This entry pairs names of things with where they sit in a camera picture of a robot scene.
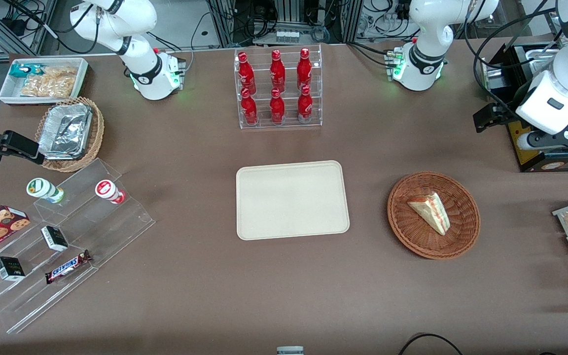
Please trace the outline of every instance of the brown table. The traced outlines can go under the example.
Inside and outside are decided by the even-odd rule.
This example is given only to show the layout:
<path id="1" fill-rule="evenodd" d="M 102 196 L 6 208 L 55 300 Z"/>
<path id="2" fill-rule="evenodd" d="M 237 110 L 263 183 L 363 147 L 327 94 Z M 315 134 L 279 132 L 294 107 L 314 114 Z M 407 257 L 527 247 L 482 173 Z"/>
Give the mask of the brown table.
<path id="1" fill-rule="evenodd" d="M 232 50 L 198 52 L 185 90 L 159 102 L 118 57 L 88 57 L 100 157 L 158 222 L 22 333 L 0 325 L 0 354 L 394 354 L 434 332 L 465 354 L 568 355 L 568 245 L 550 214 L 568 205 L 568 173 L 517 173 L 503 127 L 475 133 L 485 101 L 465 43 L 426 92 L 345 45 L 322 48 L 324 126 L 305 131 L 239 129 Z M 0 131 L 33 137 L 44 111 L 2 105 Z M 329 159 L 343 166 L 348 232 L 236 236 L 239 168 Z M 391 187 L 422 170 L 456 178 L 480 208 L 480 238 L 458 259 L 420 258 L 390 230 Z M 4 158 L 0 204 L 31 204 L 36 176 L 69 175 Z M 408 352 L 451 353 L 438 340 Z"/>

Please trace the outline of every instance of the red coca-cola bottle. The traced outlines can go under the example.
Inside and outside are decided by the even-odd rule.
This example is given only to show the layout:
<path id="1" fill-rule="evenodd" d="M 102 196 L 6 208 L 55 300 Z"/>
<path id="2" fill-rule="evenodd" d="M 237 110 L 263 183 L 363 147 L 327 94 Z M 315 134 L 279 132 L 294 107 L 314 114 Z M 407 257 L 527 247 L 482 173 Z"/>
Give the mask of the red coca-cola bottle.
<path id="1" fill-rule="evenodd" d="M 280 90 L 273 88 L 271 90 L 271 121 L 277 126 L 284 124 L 284 100 L 280 97 Z"/>
<path id="2" fill-rule="evenodd" d="M 241 107 L 243 108 L 243 115 L 245 116 L 245 121 L 250 126 L 255 126 L 257 124 L 257 108 L 255 107 L 255 101 L 251 97 L 248 88 L 243 88 L 241 90 Z"/>
<path id="3" fill-rule="evenodd" d="M 240 52 L 238 54 L 238 61 L 241 62 L 238 69 L 238 74 L 241 76 L 241 84 L 244 88 L 248 88 L 250 95 L 253 95 L 255 94 L 255 76 L 253 74 L 253 68 L 247 61 L 247 54 Z"/>
<path id="4" fill-rule="evenodd" d="M 286 90 L 286 69 L 282 63 L 282 54 L 277 49 L 271 52 L 271 83 L 280 90 L 280 94 Z"/>
<path id="5" fill-rule="evenodd" d="M 311 85 L 313 65 L 311 64 L 311 52 L 307 48 L 302 48 L 299 52 L 299 63 L 297 63 L 297 89 L 302 90 L 302 85 Z"/>
<path id="6" fill-rule="evenodd" d="M 310 123 L 312 116 L 313 98 L 311 97 L 311 87 L 304 84 L 302 85 L 302 95 L 297 100 L 297 119 L 301 123 Z"/>

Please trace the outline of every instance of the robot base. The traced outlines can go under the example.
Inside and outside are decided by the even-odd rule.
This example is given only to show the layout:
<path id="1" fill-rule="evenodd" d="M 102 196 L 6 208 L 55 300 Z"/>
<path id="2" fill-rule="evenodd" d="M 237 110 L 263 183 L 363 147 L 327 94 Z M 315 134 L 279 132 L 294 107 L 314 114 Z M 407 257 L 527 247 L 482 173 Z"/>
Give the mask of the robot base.
<path id="1" fill-rule="evenodd" d="M 179 61 L 167 53 L 158 53 L 157 56 L 162 59 L 162 69 L 150 84 L 138 85 L 131 75 L 135 89 L 149 100 L 160 100 L 175 90 L 183 90 L 185 80 L 185 61 Z"/>
<path id="2" fill-rule="evenodd" d="M 396 68 L 387 68 L 387 77 L 389 81 L 397 81 L 409 90 L 423 91 L 433 86 L 433 83 L 442 74 L 444 64 L 440 64 L 431 74 L 422 74 L 409 59 L 411 47 L 413 47 L 413 43 L 406 43 L 403 47 L 394 48 L 391 57 L 385 55 L 386 64 L 397 66 Z"/>

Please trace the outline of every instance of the brown wicker basket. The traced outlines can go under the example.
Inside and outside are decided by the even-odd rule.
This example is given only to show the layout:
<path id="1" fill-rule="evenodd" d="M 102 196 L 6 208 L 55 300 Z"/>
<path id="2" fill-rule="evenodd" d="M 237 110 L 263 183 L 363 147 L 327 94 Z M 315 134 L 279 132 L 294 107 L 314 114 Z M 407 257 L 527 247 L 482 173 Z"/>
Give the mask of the brown wicker basket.
<path id="1" fill-rule="evenodd" d="M 415 196 L 437 192 L 451 228 L 440 236 L 408 204 Z M 456 180 L 439 173 L 422 171 L 405 176 L 390 193 L 387 216 L 399 240 L 425 258 L 446 260 L 467 252 L 479 236 L 479 209 L 470 193 Z"/>
<path id="2" fill-rule="evenodd" d="M 45 160 L 43 162 L 43 167 L 50 170 L 57 170 L 62 173 L 72 173 L 74 171 L 85 168 L 93 159 L 98 155 L 100 146 L 102 144 L 102 135 L 104 134 L 104 119 L 102 117 L 102 112 L 98 109 L 98 106 L 93 103 L 93 101 L 85 97 L 76 97 L 76 99 L 69 99 L 62 101 L 56 105 L 66 106 L 73 104 L 85 104 L 90 106 L 93 110 L 92 126 L 89 129 L 89 138 L 87 139 L 86 153 L 81 159 L 78 160 Z M 38 142 L 41 137 L 41 132 L 43 131 L 43 125 L 45 124 L 45 119 L 47 118 L 47 112 L 43 115 L 41 123 L 38 125 L 38 130 L 34 135 L 34 140 Z"/>

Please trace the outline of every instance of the clear acrylic bottle rack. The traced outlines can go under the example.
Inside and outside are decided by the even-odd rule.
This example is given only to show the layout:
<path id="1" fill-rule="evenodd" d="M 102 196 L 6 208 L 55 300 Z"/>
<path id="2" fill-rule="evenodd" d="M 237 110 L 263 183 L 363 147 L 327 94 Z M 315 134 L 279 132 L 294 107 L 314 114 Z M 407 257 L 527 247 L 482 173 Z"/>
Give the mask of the clear acrylic bottle rack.
<path id="1" fill-rule="evenodd" d="M 0 278 L 0 319 L 8 333 L 23 330 L 155 223 L 144 207 L 129 196 L 119 178 L 117 171 L 95 159 L 59 184 L 65 191 L 59 204 L 36 200 L 25 210 L 31 221 L 29 229 L 14 234 L 9 238 L 11 242 L 0 247 L 0 256 L 18 258 L 26 274 L 17 282 Z M 112 180 L 124 190 L 126 201 L 114 205 L 95 195 L 95 184 L 103 179 Z M 46 225 L 61 229 L 69 244 L 65 251 L 47 247 L 40 231 Z M 86 249 L 91 261 L 47 284 L 45 273 Z"/>
<path id="2" fill-rule="evenodd" d="M 313 97 L 313 116 L 309 123 L 303 124 L 297 120 L 297 100 L 299 99 L 300 92 L 297 88 L 297 63 L 299 62 L 299 52 L 302 48 L 308 48 L 311 52 L 311 63 L 313 64 L 313 78 L 311 79 L 311 97 Z M 284 124 L 277 126 L 271 121 L 271 108 L 269 106 L 271 101 L 271 52 L 265 51 L 262 48 L 242 48 L 236 49 L 234 54 L 234 75 L 236 84 L 236 101 L 238 103 L 238 117 L 242 129 L 251 128 L 277 128 L 285 129 L 291 127 L 311 127 L 321 126 L 323 123 L 322 111 L 322 61 L 321 61 L 321 47 L 320 45 L 306 45 L 306 46 L 291 46 L 291 47 L 278 47 L 282 54 L 282 63 L 286 68 L 286 90 L 282 93 L 284 100 L 284 107 L 286 108 Z M 240 62 L 238 61 L 238 53 L 245 52 L 248 57 L 248 62 L 253 67 L 255 74 L 255 87 L 257 92 L 252 96 L 255 100 L 257 107 L 258 123 L 255 126 L 247 124 L 243 116 L 243 108 L 241 107 L 241 88 L 243 86 L 240 82 L 238 69 Z"/>

